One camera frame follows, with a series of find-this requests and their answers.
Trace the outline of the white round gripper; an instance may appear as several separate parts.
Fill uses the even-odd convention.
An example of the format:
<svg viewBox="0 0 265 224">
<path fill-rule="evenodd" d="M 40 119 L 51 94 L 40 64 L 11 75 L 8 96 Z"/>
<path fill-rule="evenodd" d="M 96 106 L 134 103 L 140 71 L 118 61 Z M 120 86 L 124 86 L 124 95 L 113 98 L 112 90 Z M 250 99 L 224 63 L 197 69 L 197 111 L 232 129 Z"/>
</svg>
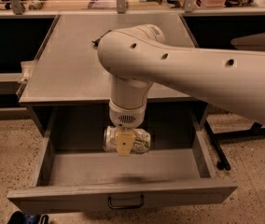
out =
<svg viewBox="0 0 265 224">
<path fill-rule="evenodd" d="M 144 121 L 146 105 L 134 109 L 122 108 L 109 102 L 109 117 L 117 128 L 115 132 L 115 141 L 117 153 L 120 156 L 129 156 L 133 148 L 135 134 L 134 128 L 137 128 Z"/>
</svg>

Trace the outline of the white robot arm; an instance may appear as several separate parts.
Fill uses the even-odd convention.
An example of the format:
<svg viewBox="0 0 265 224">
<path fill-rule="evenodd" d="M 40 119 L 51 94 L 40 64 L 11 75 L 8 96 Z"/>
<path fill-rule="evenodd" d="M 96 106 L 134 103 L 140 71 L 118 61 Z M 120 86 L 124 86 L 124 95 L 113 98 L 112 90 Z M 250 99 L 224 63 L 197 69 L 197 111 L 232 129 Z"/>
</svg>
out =
<svg viewBox="0 0 265 224">
<path fill-rule="evenodd" d="M 109 116 L 114 124 L 105 143 L 128 156 L 154 83 L 265 125 L 265 52 L 172 47 L 153 25 L 102 35 L 97 56 L 111 74 Z"/>
</svg>

